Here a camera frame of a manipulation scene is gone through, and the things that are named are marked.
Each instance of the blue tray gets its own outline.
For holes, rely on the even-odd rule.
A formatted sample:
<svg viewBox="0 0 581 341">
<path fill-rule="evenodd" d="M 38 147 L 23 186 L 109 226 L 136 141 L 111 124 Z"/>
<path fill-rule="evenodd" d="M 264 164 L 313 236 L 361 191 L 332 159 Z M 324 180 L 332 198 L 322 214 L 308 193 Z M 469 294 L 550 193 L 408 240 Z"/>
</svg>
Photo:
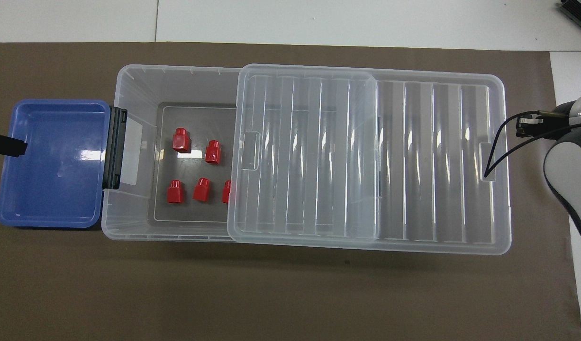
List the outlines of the blue tray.
<svg viewBox="0 0 581 341">
<path fill-rule="evenodd" d="M 104 101 L 25 99 L 9 136 L 25 155 L 5 157 L 0 222 L 9 226 L 85 228 L 100 217 L 110 108 Z"/>
</svg>

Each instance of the robotic arm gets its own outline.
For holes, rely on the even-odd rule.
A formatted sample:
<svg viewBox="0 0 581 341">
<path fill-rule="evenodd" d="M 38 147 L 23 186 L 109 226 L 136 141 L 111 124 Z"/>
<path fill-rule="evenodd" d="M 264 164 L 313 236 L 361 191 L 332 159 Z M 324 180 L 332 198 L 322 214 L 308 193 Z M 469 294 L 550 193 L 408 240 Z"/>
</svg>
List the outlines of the robotic arm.
<svg viewBox="0 0 581 341">
<path fill-rule="evenodd" d="M 531 139 L 516 145 L 491 165 L 492 153 L 501 129 L 514 118 L 518 119 L 516 136 Z M 551 112 L 525 112 L 507 119 L 495 136 L 484 175 L 488 176 L 510 153 L 540 138 L 557 140 L 545 156 L 545 179 L 581 235 L 581 97 L 561 104 Z"/>
<path fill-rule="evenodd" d="M 581 124 L 581 97 L 567 103 L 568 123 Z M 545 179 L 581 235 L 581 127 L 558 139 L 545 156 Z"/>
</svg>

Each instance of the red cube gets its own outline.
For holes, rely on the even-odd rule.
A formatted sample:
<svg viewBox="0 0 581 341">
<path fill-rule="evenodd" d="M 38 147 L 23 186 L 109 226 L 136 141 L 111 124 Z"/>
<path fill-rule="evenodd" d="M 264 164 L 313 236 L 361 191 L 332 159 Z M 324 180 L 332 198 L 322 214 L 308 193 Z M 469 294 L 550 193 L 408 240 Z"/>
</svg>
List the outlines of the red cube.
<svg viewBox="0 0 581 341">
<path fill-rule="evenodd" d="M 191 153 L 191 140 L 185 128 L 177 128 L 173 135 L 173 149 L 179 153 Z"/>
<path fill-rule="evenodd" d="M 210 180 L 206 178 L 198 179 L 198 184 L 193 189 L 193 198 L 199 201 L 206 201 L 209 198 Z"/>
<path fill-rule="evenodd" d="M 171 204 L 180 204 L 183 202 L 183 183 L 178 180 L 172 180 L 171 186 L 166 191 L 166 201 Z"/>
<path fill-rule="evenodd" d="M 206 147 L 206 155 L 204 161 L 208 163 L 218 164 L 221 160 L 221 145 L 217 140 L 211 140 Z"/>
</svg>

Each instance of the brown mat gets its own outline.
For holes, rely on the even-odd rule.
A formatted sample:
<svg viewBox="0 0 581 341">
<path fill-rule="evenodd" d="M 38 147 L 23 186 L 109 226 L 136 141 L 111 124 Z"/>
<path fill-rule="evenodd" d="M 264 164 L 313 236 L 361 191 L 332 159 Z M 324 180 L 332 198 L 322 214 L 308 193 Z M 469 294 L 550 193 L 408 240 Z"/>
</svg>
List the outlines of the brown mat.
<svg viewBox="0 0 581 341">
<path fill-rule="evenodd" d="M 126 64 L 249 63 L 492 73 L 508 115 L 555 106 L 547 52 L 0 44 L 0 133 L 21 99 L 113 103 Z M 115 242 L 98 228 L 0 225 L 0 340 L 580 340 L 568 216 L 542 175 L 549 146 L 511 158 L 513 243 L 500 257 Z"/>
</svg>

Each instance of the clear plastic lid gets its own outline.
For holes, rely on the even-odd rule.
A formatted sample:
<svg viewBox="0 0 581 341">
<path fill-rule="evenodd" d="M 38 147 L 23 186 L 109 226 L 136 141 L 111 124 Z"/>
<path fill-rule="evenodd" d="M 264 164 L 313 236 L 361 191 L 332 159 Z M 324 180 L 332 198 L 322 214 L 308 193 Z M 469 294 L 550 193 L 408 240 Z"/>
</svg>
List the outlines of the clear plastic lid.
<svg viewBox="0 0 581 341">
<path fill-rule="evenodd" d="M 227 229 L 239 242 L 470 254 L 511 244 L 482 179 L 503 84 L 464 73 L 247 65 Z M 501 136 L 497 156 L 507 148 Z"/>
</svg>

